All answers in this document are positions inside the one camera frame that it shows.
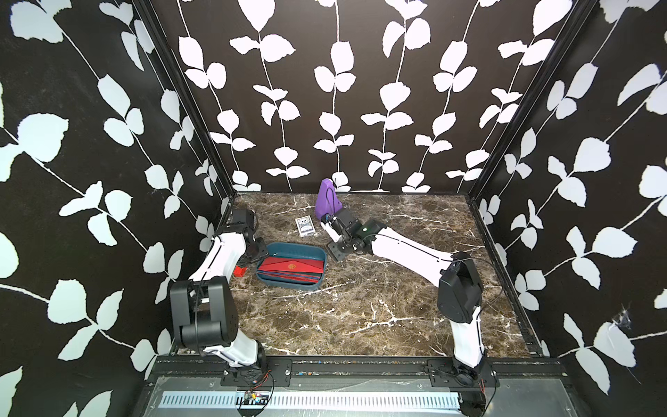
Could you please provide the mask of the teal plastic storage box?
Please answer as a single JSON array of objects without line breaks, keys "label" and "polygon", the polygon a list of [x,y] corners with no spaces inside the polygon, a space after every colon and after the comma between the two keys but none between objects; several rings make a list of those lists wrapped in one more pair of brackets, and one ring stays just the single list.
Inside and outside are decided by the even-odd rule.
[{"label": "teal plastic storage box", "polygon": [[262,283],[267,284],[267,286],[291,288],[302,291],[314,291],[320,288],[321,284],[324,281],[325,272],[327,270],[327,253],[322,248],[310,245],[296,244],[296,243],[270,243],[269,246],[267,247],[267,250],[269,251],[268,257],[277,256],[284,258],[321,260],[324,262],[325,270],[324,270],[324,275],[321,278],[321,281],[315,284],[285,283],[284,281],[271,280],[267,276],[259,274],[258,268],[265,260],[264,259],[258,264],[256,271],[256,276]]}]

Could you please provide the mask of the red envelope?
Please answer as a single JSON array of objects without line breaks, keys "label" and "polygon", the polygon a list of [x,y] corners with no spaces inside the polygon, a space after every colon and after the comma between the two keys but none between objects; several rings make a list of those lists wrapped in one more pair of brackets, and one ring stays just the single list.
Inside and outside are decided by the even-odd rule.
[{"label": "red envelope", "polygon": [[271,256],[258,268],[260,275],[285,283],[315,284],[321,281],[325,265],[321,260]]}]

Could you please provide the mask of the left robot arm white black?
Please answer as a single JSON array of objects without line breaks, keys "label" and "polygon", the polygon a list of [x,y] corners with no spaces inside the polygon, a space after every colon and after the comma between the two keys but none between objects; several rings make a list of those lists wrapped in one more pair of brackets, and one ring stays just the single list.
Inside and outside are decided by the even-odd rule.
[{"label": "left robot arm white black", "polygon": [[213,355],[232,368],[267,369],[260,342],[240,330],[236,303],[229,286],[234,271],[267,257],[267,245],[255,236],[255,212],[233,210],[212,238],[201,266],[170,290],[175,343],[201,356]]}]

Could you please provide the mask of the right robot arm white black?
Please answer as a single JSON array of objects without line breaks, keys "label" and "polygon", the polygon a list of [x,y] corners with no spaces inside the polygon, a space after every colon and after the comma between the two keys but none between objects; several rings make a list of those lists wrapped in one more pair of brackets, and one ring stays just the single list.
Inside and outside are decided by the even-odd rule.
[{"label": "right robot arm white black", "polygon": [[479,368],[485,357],[480,328],[483,283],[470,255],[434,250],[375,219],[363,223],[346,208],[323,215],[321,226],[332,238],[328,250],[336,260],[352,254],[375,255],[434,285],[439,312],[451,325],[454,363],[461,368]]}]

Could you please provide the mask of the purple pyramid metronome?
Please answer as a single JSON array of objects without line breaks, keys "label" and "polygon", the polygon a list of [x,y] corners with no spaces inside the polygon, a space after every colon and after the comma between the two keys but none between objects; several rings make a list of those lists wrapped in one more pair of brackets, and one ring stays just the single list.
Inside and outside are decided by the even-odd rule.
[{"label": "purple pyramid metronome", "polygon": [[342,208],[343,206],[337,197],[334,183],[328,178],[323,179],[314,208],[317,220],[321,221],[326,216],[334,216]]}]

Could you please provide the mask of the small red block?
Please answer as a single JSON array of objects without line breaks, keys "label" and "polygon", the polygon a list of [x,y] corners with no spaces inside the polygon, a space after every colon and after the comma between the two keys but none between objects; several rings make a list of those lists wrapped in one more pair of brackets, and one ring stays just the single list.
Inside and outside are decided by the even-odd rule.
[{"label": "small red block", "polygon": [[234,277],[243,277],[243,276],[245,276],[246,271],[247,271],[246,267],[243,267],[243,268],[242,267],[235,267],[233,275],[234,275]]}]

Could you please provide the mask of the small white card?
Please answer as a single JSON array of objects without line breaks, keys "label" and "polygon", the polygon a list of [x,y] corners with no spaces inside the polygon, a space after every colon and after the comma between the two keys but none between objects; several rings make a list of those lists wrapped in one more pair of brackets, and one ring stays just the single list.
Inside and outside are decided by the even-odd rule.
[{"label": "small white card", "polygon": [[300,237],[315,236],[317,234],[312,218],[309,215],[296,218],[295,223]]}]

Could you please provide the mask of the small green circuit board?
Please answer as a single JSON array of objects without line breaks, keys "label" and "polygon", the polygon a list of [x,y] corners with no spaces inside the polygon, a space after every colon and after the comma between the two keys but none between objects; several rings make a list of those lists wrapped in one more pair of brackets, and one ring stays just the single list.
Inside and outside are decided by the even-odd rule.
[{"label": "small green circuit board", "polygon": [[264,408],[271,398],[269,392],[244,392],[239,397],[238,408]]}]

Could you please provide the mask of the black aluminium front rail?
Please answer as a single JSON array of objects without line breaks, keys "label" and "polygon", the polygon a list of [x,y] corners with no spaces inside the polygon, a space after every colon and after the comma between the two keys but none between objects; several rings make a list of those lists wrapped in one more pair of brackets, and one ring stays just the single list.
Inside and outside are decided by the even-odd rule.
[{"label": "black aluminium front rail", "polygon": [[232,368],[223,359],[207,356],[160,356],[149,381],[161,377],[212,378],[224,387],[294,387],[299,379],[315,381],[357,378],[362,380],[426,379],[432,387],[474,391],[498,387],[506,379],[563,379],[565,368],[548,358],[491,358],[483,361],[473,377],[454,370],[449,357],[399,356],[269,356],[262,365]]}]

